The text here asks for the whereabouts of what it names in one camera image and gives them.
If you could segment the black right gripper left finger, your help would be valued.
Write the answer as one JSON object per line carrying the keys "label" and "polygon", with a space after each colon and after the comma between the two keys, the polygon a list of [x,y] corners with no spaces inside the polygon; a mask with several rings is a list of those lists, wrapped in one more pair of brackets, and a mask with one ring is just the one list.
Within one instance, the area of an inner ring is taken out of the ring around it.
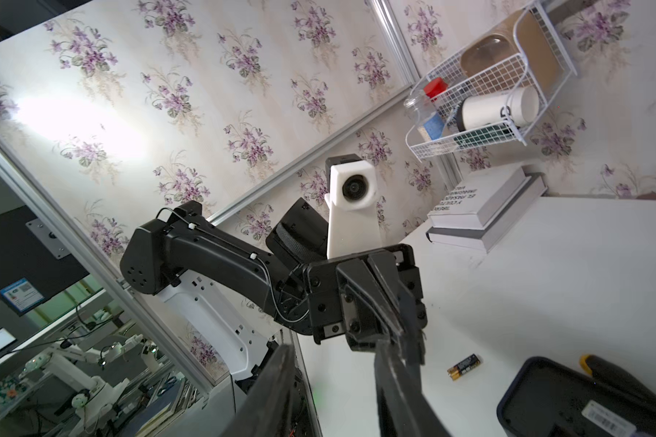
{"label": "black right gripper left finger", "polygon": [[242,408],[220,434],[222,437],[290,434],[294,358],[294,348],[288,344],[273,353]]}

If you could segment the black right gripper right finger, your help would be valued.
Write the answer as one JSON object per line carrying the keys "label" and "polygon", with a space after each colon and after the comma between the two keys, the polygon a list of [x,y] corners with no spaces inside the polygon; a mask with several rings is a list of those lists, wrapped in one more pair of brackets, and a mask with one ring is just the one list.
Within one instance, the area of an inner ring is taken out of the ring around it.
{"label": "black right gripper right finger", "polygon": [[391,344],[377,344],[375,389],[381,436],[450,435]]}

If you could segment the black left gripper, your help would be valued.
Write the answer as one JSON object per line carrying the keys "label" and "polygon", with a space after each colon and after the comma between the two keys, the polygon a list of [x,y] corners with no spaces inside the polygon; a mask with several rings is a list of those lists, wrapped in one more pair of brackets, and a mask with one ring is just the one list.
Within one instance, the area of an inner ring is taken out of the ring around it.
{"label": "black left gripper", "polygon": [[310,334],[316,344],[344,335],[352,350],[390,342],[422,350],[426,306],[413,248],[397,244],[305,268]]}

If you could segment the black gold AA battery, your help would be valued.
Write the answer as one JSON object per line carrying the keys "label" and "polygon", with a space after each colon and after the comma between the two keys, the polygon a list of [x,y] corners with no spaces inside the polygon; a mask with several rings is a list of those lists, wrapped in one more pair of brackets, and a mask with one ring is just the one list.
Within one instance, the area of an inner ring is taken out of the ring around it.
{"label": "black gold AA battery", "polygon": [[448,376],[452,381],[456,381],[461,378],[463,375],[469,373],[473,369],[477,368],[481,364],[481,360],[477,355],[471,354],[466,359],[455,364],[448,369]]}

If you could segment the black square alarm clock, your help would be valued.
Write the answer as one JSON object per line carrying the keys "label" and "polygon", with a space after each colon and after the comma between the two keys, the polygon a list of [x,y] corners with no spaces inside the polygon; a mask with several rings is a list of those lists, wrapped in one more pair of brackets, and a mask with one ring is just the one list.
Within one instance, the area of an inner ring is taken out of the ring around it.
{"label": "black square alarm clock", "polygon": [[656,419],[635,418],[585,372],[541,356],[522,365],[497,419],[508,436],[656,436]]}

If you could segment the black handled screwdriver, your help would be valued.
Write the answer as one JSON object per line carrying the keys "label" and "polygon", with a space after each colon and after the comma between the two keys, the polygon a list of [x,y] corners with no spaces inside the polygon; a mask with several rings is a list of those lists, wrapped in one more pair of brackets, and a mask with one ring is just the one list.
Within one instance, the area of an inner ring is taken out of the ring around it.
{"label": "black handled screwdriver", "polygon": [[635,418],[656,419],[656,393],[638,378],[598,355],[586,354],[579,358],[579,366],[590,380],[627,413],[632,411]]}

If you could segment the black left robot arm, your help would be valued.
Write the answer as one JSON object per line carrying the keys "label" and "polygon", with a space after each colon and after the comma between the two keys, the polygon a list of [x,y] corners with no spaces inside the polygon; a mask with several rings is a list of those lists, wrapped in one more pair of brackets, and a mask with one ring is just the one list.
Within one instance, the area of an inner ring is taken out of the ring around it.
{"label": "black left robot arm", "polygon": [[413,250],[398,244],[327,252],[330,226],[298,200],[258,249],[211,225],[189,201],[135,230],[120,271],[135,291],[159,296],[220,353],[238,381],[257,377],[274,348],[244,325],[213,289],[222,285],[278,324],[323,342],[344,336],[353,351],[395,348],[406,368],[425,362],[426,308]]}

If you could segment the grey book underneath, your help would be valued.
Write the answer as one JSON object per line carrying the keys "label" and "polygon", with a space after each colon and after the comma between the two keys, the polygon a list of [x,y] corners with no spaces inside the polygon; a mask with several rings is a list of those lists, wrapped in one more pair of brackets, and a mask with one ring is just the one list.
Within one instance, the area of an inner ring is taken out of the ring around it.
{"label": "grey book underneath", "polygon": [[536,200],[547,192],[541,173],[533,173],[525,185],[497,213],[486,229],[445,229],[431,227],[426,232],[430,243],[490,252],[506,233],[525,215]]}

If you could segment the white book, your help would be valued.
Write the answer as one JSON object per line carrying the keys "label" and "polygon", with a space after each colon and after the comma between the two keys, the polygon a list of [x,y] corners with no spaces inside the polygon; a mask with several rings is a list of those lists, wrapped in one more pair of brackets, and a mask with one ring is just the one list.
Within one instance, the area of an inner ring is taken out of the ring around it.
{"label": "white book", "polygon": [[484,229],[529,181],[520,164],[469,173],[428,213],[430,224],[439,229]]}

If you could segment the clear plastic bottle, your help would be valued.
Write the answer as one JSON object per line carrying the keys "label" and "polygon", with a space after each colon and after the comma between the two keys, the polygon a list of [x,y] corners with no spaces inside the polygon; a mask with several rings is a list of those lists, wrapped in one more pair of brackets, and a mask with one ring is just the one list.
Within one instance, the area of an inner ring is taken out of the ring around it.
{"label": "clear plastic bottle", "polygon": [[404,107],[424,142],[442,138],[445,122],[427,95],[422,91],[415,92],[405,100]]}

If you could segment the brown cardboard box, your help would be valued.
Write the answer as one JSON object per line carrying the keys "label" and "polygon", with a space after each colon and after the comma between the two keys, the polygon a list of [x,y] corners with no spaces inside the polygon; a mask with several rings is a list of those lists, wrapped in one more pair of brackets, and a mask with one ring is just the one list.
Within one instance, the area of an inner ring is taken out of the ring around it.
{"label": "brown cardboard box", "polygon": [[548,97],[561,76],[561,66],[532,12],[518,10],[465,49],[461,67],[469,77],[515,54],[524,53],[532,74]]}

